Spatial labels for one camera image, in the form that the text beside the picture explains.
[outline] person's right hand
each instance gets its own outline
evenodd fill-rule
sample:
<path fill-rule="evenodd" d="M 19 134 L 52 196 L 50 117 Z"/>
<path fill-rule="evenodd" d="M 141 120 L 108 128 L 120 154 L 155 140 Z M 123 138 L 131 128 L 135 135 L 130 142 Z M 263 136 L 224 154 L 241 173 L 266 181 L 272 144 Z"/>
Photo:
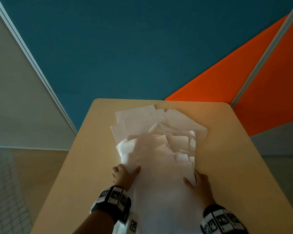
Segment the person's right hand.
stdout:
<path fill-rule="evenodd" d="M 187 178 L 183 178 L 184 184 L 191 189 L 199 206 L 205 210 L 209 205 L 216 204 L 213 193 L 211 192 L 211 185 L 208 181 L 207 175 L 200 174 L 197 170 L 194 171 L 196 186 L 194 187 Z"/>

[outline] metal frame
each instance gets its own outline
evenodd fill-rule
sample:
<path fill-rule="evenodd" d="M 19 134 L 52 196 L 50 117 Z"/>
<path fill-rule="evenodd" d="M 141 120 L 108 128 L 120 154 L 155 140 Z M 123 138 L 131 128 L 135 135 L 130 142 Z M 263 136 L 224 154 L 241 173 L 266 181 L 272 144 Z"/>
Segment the metal frame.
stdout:
<path fill-rule="evenodd" d="M 73 122 L 69 118 L 69 116 L 68 116 L 67 112 L 65 111 L 64 107 L 62 106 L 60 100 L 56 96 L 56 94 L 53 91 L 52 87 L 50 86 L 48 80 L 46 79 L 45 75 L 41 71 L 40 67 L 38 66 L 38 63 L 35 61 L 33 55 L 31 54 L 30 50 L 28 49 L 27 45 L 25 44 L 24 40 L 22 39 L 21 35 L 17 31 L 15 25 L 13 24 L 12 20 L 10 19 L 8 13 L 5 11 L 5 9 L 4 9 L 4 7 L 3 7 L 1 2 L 0 2 L 0 16 L 3 19 L 4 23 L 7 25 L 8 29 L 10 30 L 11 34 L 15 38 L 16 42 L 18 43 L 18 45 L 20 46 L 20 48 L 24 52 L 25 56 L 27 57 L 27 59 L 29 60 L 30 64 L 34 68 L 34 70 L 37 73 L 37 75 L 39 76 L 40 80 L 42 81 L 42 83 L 44 84 L 46 89 L 48 90 L 49 94 L 51 95 L 51 97 L 54 100 L 55 104 L 58 106 L 58 108 L 61 111 L 61 113 L 63 114 L 63 116 L 66 119 L 67 123 L 69 124 L 69 126 L 71 127 L 73 132 L 75 134 L 77 134 L 78 131 L 76 130 L 76 127 L 74 126 Z"/>
<path fill-rule="evenodd" d="M 290 12 L 289 16 L 287 17 L 287 19 L 285 20 L 285 22 L 282 24 L 276 36 L 273 38 L 273 40 L 269 44 L 268 48 L 266 49 L 266 51 L 264 52 L 264 54 L 262 55 L 258 63 L 256 64 L 255 68 L 250 73 L 249 77 L 246 79 L 244 85 L 242 86 L 238 94 L 235 96 L 234 100 L 231 103 L 232 108 L 234 108 L 234 106 L 238 103 L 242 95 L 245 93 L 246 89 L 250 86 L 250 84 L 252 83 L 252 81 L 258 74 L 258 72 L 261 70 L 263 65 L 266 63 L 267 59 L 269 58 L 271 53 L 274 51 L 274 49 L 277 47 L 278 43 L 281 41 L 282 37 L 285 35 L 285 33 L 290 28 L 292 23 L 293 23 L 293 9 Z"/>

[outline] blue wall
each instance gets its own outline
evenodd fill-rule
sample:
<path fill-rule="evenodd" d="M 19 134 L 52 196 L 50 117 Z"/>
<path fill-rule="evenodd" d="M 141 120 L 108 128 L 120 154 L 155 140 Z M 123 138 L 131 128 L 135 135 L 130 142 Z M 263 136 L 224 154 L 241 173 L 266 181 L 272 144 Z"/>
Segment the blue wall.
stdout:
<path fill-rule="evenodd" d="M 293 0 L 1 2 L 77 129 L 94 99 L 164 99 L 293 8 Z"/>

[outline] white wall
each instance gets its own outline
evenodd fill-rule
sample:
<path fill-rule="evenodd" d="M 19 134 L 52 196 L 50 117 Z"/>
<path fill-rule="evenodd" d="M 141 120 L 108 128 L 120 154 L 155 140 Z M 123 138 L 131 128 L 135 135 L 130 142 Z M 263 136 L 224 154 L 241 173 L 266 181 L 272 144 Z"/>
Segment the white wall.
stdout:
<path fill-rule="evenodd" d="M 0 147 L 69 150 L 74 139 L 0 17 Z"/>

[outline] table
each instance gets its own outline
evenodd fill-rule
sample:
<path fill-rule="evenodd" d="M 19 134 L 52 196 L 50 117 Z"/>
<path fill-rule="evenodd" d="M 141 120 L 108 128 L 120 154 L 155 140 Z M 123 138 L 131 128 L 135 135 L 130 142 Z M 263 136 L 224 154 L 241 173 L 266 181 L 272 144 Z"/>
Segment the table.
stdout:
<path fill-rule="evenodd" d="M 114 112 L 149 104 L 176 109 L 208 128 L 195 167 L 209 176 L 215 200 L 250 233 L 293 234 L 293 209 L 228 104 L 105 98 L 92 103 L 31 234 L 72 233 L 82 223 L 120 163 L 110 129 Z"/>

